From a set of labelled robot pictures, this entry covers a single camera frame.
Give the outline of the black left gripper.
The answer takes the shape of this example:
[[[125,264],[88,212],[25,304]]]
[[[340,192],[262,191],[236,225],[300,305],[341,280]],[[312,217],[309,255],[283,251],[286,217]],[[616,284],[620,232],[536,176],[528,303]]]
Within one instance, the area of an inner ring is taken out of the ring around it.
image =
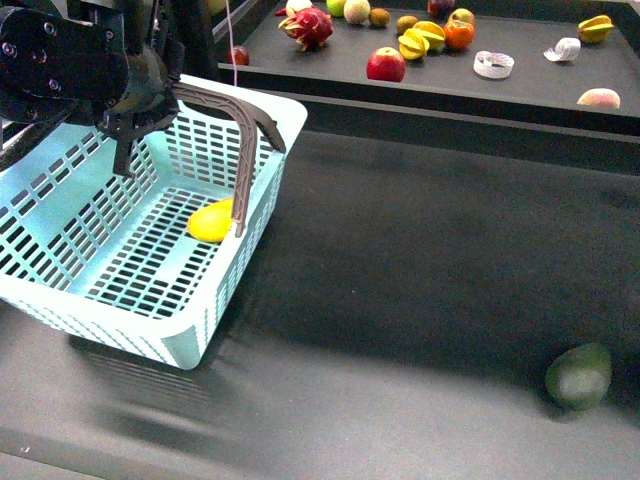
[[[131,170],[134,139],[166,128],[179,111],[172,91],[174,79],[161,56],[149,46],[139,54],[128,54],[124,47],[112,44],[105,54],[102,131],[116,141],[112,173],[134,176]],[[287,152],[275,120],[266,113],[251,114],[250,119],[272,148]]]

